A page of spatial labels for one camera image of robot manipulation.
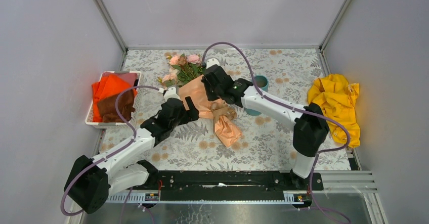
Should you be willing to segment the brown paper ribbon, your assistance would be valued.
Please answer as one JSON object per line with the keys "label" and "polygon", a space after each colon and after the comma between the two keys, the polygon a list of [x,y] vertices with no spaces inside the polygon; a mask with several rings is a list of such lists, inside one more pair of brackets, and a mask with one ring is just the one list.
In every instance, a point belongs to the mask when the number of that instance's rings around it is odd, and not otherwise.
{"label": "brown paper ribbon", "polygon": [[234,136],[236,133],[236,125],[233,119],[236,118],[236,111],[229,107],[226,103],[213,103],[210,107],[213,114],[213,131],[218,138],[223,136]]}

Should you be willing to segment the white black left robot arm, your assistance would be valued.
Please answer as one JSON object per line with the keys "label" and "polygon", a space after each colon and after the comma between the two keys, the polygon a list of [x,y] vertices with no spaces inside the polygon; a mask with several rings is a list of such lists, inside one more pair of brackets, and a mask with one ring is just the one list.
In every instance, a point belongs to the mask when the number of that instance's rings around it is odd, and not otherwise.
{"label": "white black left robot arm", "polygon": [[151,189],[157,176],[140,163],[128,165],[132,158],[157,146],[167,139],[179,125],[199,118],[199,111],[191,97],[185,101],[169,98],[155,116],[120,144],[110,150],[87,157],[82,155],[74,162],[64,187],[64,195],[71,198],[82,211],[91,214],[104,205],[108,197],[133,186]]}

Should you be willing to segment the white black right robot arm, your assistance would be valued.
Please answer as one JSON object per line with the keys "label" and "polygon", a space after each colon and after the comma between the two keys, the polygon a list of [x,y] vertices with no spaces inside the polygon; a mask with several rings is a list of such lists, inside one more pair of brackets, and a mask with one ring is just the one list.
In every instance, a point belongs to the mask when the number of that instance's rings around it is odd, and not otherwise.
{"label": "white black right robot arm", "polygon": [[230,105],[258,111],[292,130],[296,159],[290,183],[298,190],[310,183],[316,154],[329,132],[326,120],[319,117],[319,106],[293,104],[262,91],[246,79],[233,80],[219,65],[208,66],[202,82],[208,100],[222,99]]}

